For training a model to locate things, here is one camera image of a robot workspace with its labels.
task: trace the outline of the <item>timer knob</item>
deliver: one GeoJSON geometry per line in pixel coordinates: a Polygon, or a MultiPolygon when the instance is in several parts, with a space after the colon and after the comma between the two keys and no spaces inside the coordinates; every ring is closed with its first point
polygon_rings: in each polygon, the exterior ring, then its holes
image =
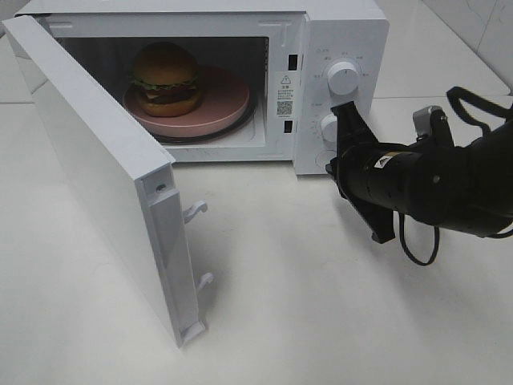
{"type": "Polygon", "coordinates": [[[337,117],[334,114],[329,114],[322,118],[321,134],[326,142],[337,141],[337,117]]]}
{"type": "Polygon", "coordinates": [[[360,70],[350,61],[344,60],[333,64],[327,72],[328,85],[332,93],[347,95],[356,90],[360,70]]]}

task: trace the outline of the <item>white microwave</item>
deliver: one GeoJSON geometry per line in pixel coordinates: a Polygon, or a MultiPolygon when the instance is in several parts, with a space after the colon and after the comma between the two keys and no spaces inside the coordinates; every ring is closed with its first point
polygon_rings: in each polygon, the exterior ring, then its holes
{"type": "Polygon", "coordinates": [[[372,0],[33,0],[17,16],[5,30],[59,162],[178,345],[204,329],[184,223],[206,206],[182,210],[172,163],[325,173],[330,108],[354,100],[368,113],[388,32],[372,0]],[[200,141],[151,136],[122,104],[135,54],[160,41],[236,73],[251,113],[200,141]]]}

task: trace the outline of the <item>lettuce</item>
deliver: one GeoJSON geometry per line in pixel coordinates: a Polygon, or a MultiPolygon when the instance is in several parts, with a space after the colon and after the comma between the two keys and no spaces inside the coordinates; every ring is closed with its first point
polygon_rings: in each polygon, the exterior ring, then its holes
{"type": "Polygon", "coordinates": [[[191,79],[182,82],[182,83],[174,83],[174,84],[148,84],[145,83],[143,80],[139,80],[134,77],[134,75],[131,75],[131,83],[135,84],[136,86],[140,86],[144,88],[145,90],[171,90],[172,88],[181,87],[181,86],[190,86],[195,81],[198,80],[200,77],[200,74],[195,74],[191,79]]]}

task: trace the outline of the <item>microwave door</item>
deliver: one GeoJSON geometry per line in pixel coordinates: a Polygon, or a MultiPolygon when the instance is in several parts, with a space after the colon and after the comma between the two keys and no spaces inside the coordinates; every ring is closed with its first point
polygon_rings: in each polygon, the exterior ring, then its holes
{"type": "Polygon", "coordinates": [[[80,204],[182,345],[204,327],[172,157],[36,20],[22,16],[4,24],[80,204]]]}

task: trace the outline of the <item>sticker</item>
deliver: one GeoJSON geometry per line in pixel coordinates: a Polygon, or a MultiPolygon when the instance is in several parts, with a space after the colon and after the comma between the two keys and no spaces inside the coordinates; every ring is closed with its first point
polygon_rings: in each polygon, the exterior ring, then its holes
{"type": "Polygon", "coordinates": [[[280,71],[275,74],[275,112],[278,118],[292,118],[296,113],[296,94],[299,92],[297,71],[280,71]]]}
{"type": "Polygon", "coordinates": [[[376,164],[374,165],[374,168],[384,168],[390,160],[400,154],[400,152],[387,152],[384,156],[378,159],[376,164]]]}

